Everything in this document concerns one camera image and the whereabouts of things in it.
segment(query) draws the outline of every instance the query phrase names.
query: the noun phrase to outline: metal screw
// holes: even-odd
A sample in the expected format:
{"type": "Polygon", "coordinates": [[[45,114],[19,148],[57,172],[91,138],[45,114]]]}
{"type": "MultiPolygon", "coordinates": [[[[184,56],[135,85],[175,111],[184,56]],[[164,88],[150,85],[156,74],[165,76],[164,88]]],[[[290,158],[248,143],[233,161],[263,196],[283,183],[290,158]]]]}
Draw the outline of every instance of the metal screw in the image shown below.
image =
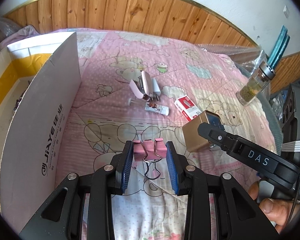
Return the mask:
{"type": "Polygon", "coordinates": [[[223,177],[224,179],[231,179],[231,174],[229,174],[229,173],[224,173],[224,174],[222,174],[222,177],[223,177]]]}
{"type": "Polygon", "coordinates": [[[69,175],[68,175],[68,179],[69,180],[73,180],[73,179],[75,179],[77,177],[77,174],[75,174],[75,173],[70,173],[69,175]]]}
{"type": "Polygon", "coordinates": [[[105,171],[112,171],[113,170],[113,166],[111,164],[108,164],[104,167],[105,171]]]}
{"type": "Polygon", "coordinates": [[[186,170],[187,171],[194,171],[195,167],[193,165],[188,165],[188,166],[186,166],[186,170]]]}

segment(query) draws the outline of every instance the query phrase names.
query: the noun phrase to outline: blue gripper pad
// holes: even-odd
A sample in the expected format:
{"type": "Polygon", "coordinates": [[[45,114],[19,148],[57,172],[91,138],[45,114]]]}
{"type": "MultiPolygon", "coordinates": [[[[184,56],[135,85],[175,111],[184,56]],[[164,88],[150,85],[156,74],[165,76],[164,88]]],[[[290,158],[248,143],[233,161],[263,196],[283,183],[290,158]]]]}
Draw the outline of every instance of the blue gripper pad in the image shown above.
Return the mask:
{"type": "Polygon", "coordinates": [[[172,142],[167,142],[166,147],[167,147],[166,160],[167,160],[167,166],[168,166],[169,176],[170,176],[170,180],[171,180],[171,186],[172,186],[172,189],[174,190],[174,193],[176,195],[178,195],[178,193],[179,193],[178,174],[177,174],[176,166],[174,164],[172,152],[171,152],[172,147],[173,147],[174,152],[175,152],[175,149],[174,149],[172,142]]]}
{"type": "Polygon", "coordinates": [[[133,160],[133,142],[129,145],[129,149],[127,150],[127,157],[125,159],[124,167],[122,170],[121,190],[123,193],[128,188],[128,182],[129,182],[130,172],[132,167],[132,160],[133,160]]]}

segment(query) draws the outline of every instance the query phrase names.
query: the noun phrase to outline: cylindrical container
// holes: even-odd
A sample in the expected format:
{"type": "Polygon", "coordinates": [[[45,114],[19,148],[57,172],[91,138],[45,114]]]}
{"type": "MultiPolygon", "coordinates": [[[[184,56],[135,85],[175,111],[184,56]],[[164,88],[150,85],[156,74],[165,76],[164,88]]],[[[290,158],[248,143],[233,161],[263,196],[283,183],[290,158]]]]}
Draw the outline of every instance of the cylindrical container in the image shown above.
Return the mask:
{"type": "Polygon", "coordinates": [[[168,115],[169,114],[169,108],[167,106],[161,106],[157,105],[152,102],[145,102],[142,100],[135,100],[132,98],[129,98],[128,100],[128,106],[132,106],[135,108],[143,109],[149,112],[154,112],[157,114],[163,114],[163,115],[168,115]]]}
{"type": "Polygon", "coordinates": [[[274,70],[263,61],[252,73],[247,84],[240,91],[237,91],[237,99],[243,106],[248,105],[274,77],[274,70]]]}

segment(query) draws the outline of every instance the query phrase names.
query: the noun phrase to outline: red and white box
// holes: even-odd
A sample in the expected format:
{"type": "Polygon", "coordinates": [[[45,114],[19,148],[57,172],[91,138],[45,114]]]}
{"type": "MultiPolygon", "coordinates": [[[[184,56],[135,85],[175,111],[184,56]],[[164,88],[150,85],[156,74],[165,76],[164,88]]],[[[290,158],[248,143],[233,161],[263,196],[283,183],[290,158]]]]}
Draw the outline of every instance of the red and white box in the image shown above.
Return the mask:
{"type": "Polygon", "coordinates": [[[188,96],[177,98],[176,101],[174,101],[174,104],[188,121],[191,121],[202,113],[188,96]]]}

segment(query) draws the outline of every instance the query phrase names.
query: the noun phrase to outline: patchwork blanket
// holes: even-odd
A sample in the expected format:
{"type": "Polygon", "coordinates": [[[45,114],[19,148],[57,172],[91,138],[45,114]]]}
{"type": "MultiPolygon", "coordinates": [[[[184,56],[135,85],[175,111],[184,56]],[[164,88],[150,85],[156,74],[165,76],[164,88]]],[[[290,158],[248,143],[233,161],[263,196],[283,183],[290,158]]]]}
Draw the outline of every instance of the patchwork blanket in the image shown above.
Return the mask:
{"type": "MultiPolygon", "coordinates": [[[[201,110],[217,113],[226,131],[275,152],[260,102],[255,99],[243,107],[235,96],[246,78],[228,56],[206,52],[184,41],[140,33],[75,30],[82,84],[61,142],[56,186],[70,172],[84,175],[109,164],[127,140],[161,137],[165,142],[173,141],[179,154],[206,173],[229,172],[245,189],[257,180],[255,171],[219,147],[188,152],[181,129],[187,121],[173,104],[186,94],[201,110]],[[168,116],[128,106],[128,99],[135,98],[129,82],[137,81],[141,70],[156,78],[160,104],[169,107],[168,116]]],[[[150,168],[148,175],[155,177],[150,168]]],[[[146,166],[134,160],[126,193],[112,198],[116,239],[182,239],[187,197],[174,195],[165,158],[157,163],[157,169],[161,176],[147,180],[146,166]]],[[[212,233],[215,238],[213,223],[212,233]]]]}

